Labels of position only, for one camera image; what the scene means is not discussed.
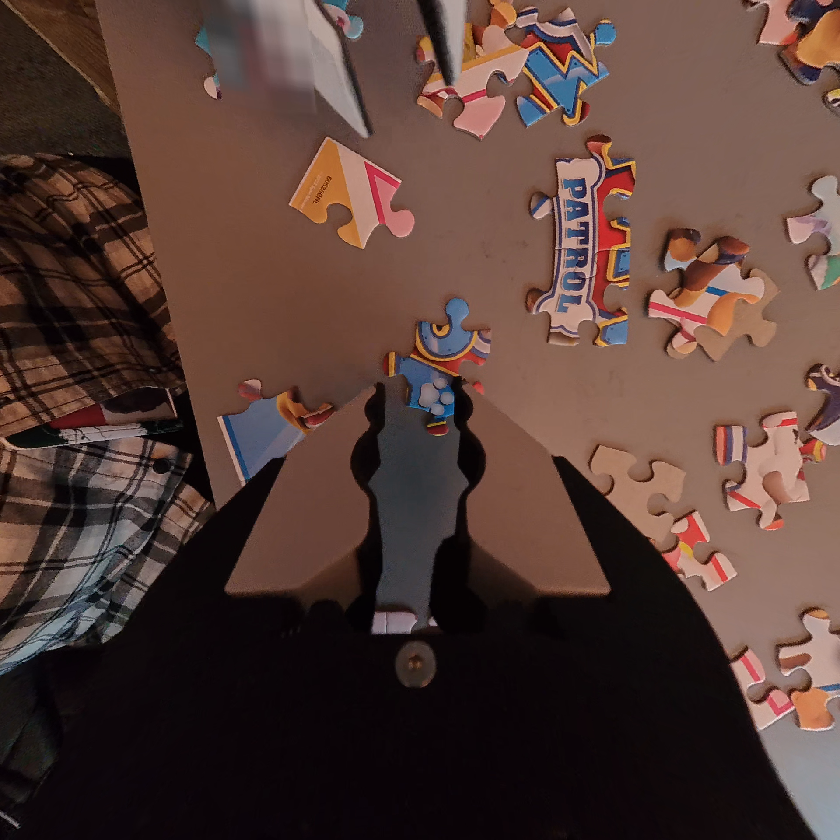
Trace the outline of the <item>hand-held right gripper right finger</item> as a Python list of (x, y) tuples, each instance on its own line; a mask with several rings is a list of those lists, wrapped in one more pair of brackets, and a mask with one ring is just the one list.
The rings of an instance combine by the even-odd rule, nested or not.
[(435, 556), (432, 617), (476, 633), (505, 604), (611, 592), (554, 457), (474, 386), (457, 381), (455, 531)]

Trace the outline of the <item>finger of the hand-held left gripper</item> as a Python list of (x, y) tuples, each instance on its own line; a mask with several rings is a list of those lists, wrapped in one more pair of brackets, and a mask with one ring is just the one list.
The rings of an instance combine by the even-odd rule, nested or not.
[(463, 69), (467, 1), (419, 1), (427, 35), (440, 72), (449, 86)]
[(373, 133), (361, 89), (347, 50), (348, 39), (322, 2), (303, 3), (313, 50), (314, 88), (343, 121), (362, 138)]

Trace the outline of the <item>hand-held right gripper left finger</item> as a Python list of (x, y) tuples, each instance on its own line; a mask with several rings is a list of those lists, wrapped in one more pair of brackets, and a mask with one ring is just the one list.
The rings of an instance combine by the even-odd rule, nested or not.
[(225, 585), (227, 595), (292, 596), (304, 607), (335, 601), (369, 633), (382, 575), (382, 530), (371, 480), (385, 387), (377, 383), (339, 409), (282, 461)]

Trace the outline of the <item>teal husky dog puzzle section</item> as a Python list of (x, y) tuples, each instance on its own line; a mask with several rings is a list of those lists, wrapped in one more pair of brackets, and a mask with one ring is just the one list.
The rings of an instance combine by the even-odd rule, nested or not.
[[(361, 37), (363, 33), (364, 22), (362, 17), (348, 13), (348, 4), (349, 1), (322, 2), (325, 11), (331, 17), (332, 21), (341, 28), (343, 34), (350, 40), (356, 40)], [(207, 36), (207, 30), (204, 25), (199, 28), (196, 34), (195, 45), (209, 56), (213, 68), (215, 68)], [(216, 100), (221, 99), (222, 92), (221, 87), (219, 86), (217, 73), (214, 72), (212, 76), (206, 77), (203, 82), (203, 87), (209, 97)]]

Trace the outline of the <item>yellow white pink puzzle piece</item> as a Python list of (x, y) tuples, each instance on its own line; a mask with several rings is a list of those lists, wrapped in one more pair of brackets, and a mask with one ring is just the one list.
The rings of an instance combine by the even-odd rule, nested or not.
[(454, 127), (483, 139), (506, 104), (503, 97), (488, 97), (488, 80), (500, 75), (506, 82), (515, 81), (528, 57), (525, 48), (507, 37), (506, 30), (515, 19), (496, 8), (488, 26), (466, 23), (461, 74), (449, 85), (439, 70), (433, 72), (416, 99), (417, 105), (442, 118), (447, 99), (461, 100), (464, 108)]

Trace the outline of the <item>brown cardboard puzzle piece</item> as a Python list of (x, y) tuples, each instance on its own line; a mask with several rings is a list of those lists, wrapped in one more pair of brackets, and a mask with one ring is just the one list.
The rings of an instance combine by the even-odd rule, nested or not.
[(594, 450), (590, 469), (592, 474), (609, 476), (612, 488), (606, 498), (658, 548), (671, 540), (675, 517), (668, 512), (653, 513), (648, 509), (651, 497), (661, 496), (677, 502), (682, 495), (686, 472), (662, 460), (650, 462), (649, 477), (645, 480), (631, 475), (637, 459), (616, 448), (598, 445)]

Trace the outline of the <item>blue yellow zigzag puzzle piece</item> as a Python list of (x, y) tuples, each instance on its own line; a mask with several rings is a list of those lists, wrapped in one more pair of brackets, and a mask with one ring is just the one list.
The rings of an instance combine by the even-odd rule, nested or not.
[(530, 6), (516, 18), (516, 26), (525, 33), (521, 47), (528, 51), (523, 73), (532, 84), (527, 97), (517, 98), (521, 120), (530, 127), (561, 110), (565, 124), (578, 124), (590, 110), (581, 99), (584, 90), (609, 75), (595, 49), (612, 44), (616, 28), (611, 20), (603, 19), (585, 35), (571, 8), (548, 21), (540, 22), (538, 17), (539, 10)]

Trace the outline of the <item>yellow pink corner puzzle piece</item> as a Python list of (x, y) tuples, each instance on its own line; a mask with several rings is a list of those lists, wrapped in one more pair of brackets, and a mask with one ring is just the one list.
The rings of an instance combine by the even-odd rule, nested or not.
[(290, 206), (314, 223), (327, 220), (330, 205), (350, 210), (351, 221), (339, 228), (347, 244), (363, 249), (379, 225), (399, 238), (408, 236), (415, 225), (411, 211), (392, 209), (401, 180), (336, 140), (323, 140), (308, 170), (290, 200)]

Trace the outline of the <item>blue paw print puzzle piece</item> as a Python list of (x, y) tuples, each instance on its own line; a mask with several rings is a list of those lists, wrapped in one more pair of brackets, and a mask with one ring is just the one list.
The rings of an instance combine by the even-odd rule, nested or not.
[(463, 321), (469, 305), (462, 298), (451, 298), (445, 305), (447, 321), (435, 324), (416, 323), (411, 353), (388, 353), (383, 371), (406, 379), (406, 404), (428, 413), (426, 430), (433, 436), (448, 433), (447, 420), (455, 414), (453, 380), (460, 376), (460, 366), (469, 361), (482, 365), (490, 354), (490, 330), (467, 330)]

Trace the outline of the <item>PATROL logo puzzle section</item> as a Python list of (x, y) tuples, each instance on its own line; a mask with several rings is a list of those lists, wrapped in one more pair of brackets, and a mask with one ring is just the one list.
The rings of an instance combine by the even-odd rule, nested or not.
[(636, 163), (631, 157), (612, 157), (612, 144), (604, 134), (592, 136), (585, 143), (589, 157), (556, 160), (554, 196), (532, 194), (530, 214), (551, 216), (556, 250), (579, 249), (592, 256), (629, 246), (628, 220), (608, 220), (603, 205), (609, 196), (624, 200), (634, 193)]

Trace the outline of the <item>white banner logo puzzle piece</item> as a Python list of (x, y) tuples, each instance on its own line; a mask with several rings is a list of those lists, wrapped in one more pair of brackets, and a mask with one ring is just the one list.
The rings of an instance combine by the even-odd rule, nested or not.
[(611, 311), (604, 300), (607, 288), (629, 284), (631, 250), (628, 246), (594, 250), (589, 246), (556, 251), (553, 283), (549, 290), (530, 289), (527, 310), (548, 313), (548, 342), (572, 346), (580, 341), (580, 324), (593, 322), (600, 347), (625, 344), (628, 316), (624, 308)]

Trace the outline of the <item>blue white red-striped puzzle piece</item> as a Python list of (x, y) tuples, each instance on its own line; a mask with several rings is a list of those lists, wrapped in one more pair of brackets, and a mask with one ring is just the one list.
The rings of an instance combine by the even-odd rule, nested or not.
[(795, 710), (789, 696), (768, 682), (760, 657), (750, 647), (733, 656), (730, 668), (756, 731), (761, 732)]

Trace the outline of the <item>grey desk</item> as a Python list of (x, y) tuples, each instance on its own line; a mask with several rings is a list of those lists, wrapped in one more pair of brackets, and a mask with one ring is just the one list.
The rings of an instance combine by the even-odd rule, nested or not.
[[(354, 4), (368, 140), (321, 101), (290, 114), (230, 91), (210, 99), (207, 58), (193, 44), (198, 2), (98, 2), (213, 489), (221, 501), (237, 486), (216, 415), (236, 409), (238, 381), (343, 403), (381, 375), (387, 351), (407, 352), (416, 320), (465, 298), (469, 324), (493, 335), (482, 372), (465, 372), (545, 447), (586, 476), (598, 445), (634, 455), (635, 476), (653, 460), (686, 472), (670, 509), (697, 509), (710, 531), (704, 553), (722, 551), (738, 575), (713, 592), (697, 579), (682, 589), (728, 651), (749, 647), (772, 686), (806, 690), (807, 672), (783, 675), (776, 647), (809, 638), (799, 615), (810, 608), (838, 629), (838, 448), (805, 465), (810, 500), (783, 505), (783, 528), (765, 532), (756, 512), (727, 510), (722, 483), (739, 465), (718, 467), (712, 433), (741, 424), (759, 444), (760, 419), (782, 411), (807, 425), (822, 397), (806, 372), (838, 366), (838, 287), (815, 290), (805, 265), (826, 242), (793, 245), (784, 226), (814, 206), (814, 179), (838, 175), (838, 117), (823, 103), (837, 79), (827, 71), (804, 87), (773, 47), (757, 45), (763, 6), (543, 2), (540, 17), (569, 5), (585, 30), (601, 18), (617, 30), (598, 52), (610, 76), (587, 92), (589, 117), (524, 128), (510, 98), (478, 141), (453, 128), (456, 102), (444, 121), (414, 102), (427, 71), (413, 56), (414, 2)], [(557, 346), (549, 318), (524, 307), (529, 288), (550, 284), (553, 263), (551, 219), (533, 220), (529, 198), (553, 193), (554, 160), (585, 156), (597, 133), (612, 137), (614, 156), (636, 160), (635, 193), (605, 203), (632, 226), (629, 288), (607, 296), (628, 312), (628, 342), (595, 347), (584, 322), (577, 345)], [(346, 207), (330, 205), (317, 224), (290, 206), (327, 137), (401, 180), (391, 206), (414, 215), (408, 236), (379, 225), (356, 248), (338, 235)], [(740, 338), (720, 361), (702, 349), (666, 353), (669, 325), (648, 318), (645, 303), (679, 283), (659, 260), (668, 231), (683, 226), (700, 231), (701, 248), (720, 235), (750, 245), (745, 271), (766, 272), (779, 290), (767, 346)]]

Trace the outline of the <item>blue sky puzzle section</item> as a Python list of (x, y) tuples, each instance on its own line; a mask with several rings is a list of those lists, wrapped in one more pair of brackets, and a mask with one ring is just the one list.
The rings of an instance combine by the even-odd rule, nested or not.
[(219, 416), (217, 421), (242, 486), (272, 459), (284, 457), (336, 410), (330, 403), (307, 409), (297, 388), (264, 397), (257, 379), (239, 383), (238, 395), (248, 403), (246, 409)]

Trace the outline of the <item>white orange brown puzzle piece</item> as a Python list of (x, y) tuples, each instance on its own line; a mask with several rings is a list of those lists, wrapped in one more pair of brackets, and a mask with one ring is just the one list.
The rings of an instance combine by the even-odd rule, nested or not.
[(675, 332), (667, 354), (681, 359), (701, 345), (697, 331), (707, 329), (715, 338), (734, 339), (738, 312), (758, 306), (767, 291), (767, 279), (754, 270), (742, 274), (750, 246), (738, 238), (722, 236), (701, 254), (700, 232), (679, 227), (668, 233), (663, 266), (680, 270), (680, 286), (666, 293), (656, 289), (648, 297), (647, 315), (668, 321)]

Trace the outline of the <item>plaid clothing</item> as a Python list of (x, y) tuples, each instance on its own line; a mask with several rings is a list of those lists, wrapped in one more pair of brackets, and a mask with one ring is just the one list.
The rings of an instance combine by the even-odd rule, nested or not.
[(1, 163), (3, 676), (108, 642), (213, 515), (179, 445), (12, 435), (185, 378), (140, 199), (80, 161)]

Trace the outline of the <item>brown dog navy puzzle piece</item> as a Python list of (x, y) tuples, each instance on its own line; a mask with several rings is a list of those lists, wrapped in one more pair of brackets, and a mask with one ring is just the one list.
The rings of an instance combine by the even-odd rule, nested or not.
[(815, 364), (806, 375), (808, 387), (821, 392), (824, 403), (806, 432), (825, 445), (839, 445), (839, 374), (825, 364)]

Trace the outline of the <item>pink badge puzzle piece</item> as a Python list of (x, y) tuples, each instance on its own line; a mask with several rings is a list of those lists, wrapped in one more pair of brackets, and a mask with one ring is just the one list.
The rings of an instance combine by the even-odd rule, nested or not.
[(796, 41), (799, 25), (790, 16), (792, 1), (744, 1), (743, 4), (748, 9), (765, 6), (766, 16), (757, 38), (759, 45), (787, 46)]

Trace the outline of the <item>orange paw navy puzzle piece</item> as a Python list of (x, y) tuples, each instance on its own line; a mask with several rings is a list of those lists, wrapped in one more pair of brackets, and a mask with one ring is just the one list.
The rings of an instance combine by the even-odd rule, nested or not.
[(826, 66), (839, 64), (839, 2), (793, 1), (787, 16), (799, 26), (780, 58), (795, 79), (811, 85)]

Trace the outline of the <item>white purple teal puzzle piece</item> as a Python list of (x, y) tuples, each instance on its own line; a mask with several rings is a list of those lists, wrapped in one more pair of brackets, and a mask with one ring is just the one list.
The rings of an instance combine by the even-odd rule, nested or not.
[(834, 175), (824, 175), (810, 187), (814, 197), (821, 201), (815, 211), (785, 219), (786, 231), (793, 244), (800, 244), (812, 235), (822, 235), (827, 243), (827, 253), (811, 255), (806, 266), (817, 290), (835, 286), (839, 281), (839, 195), (838, 180)]

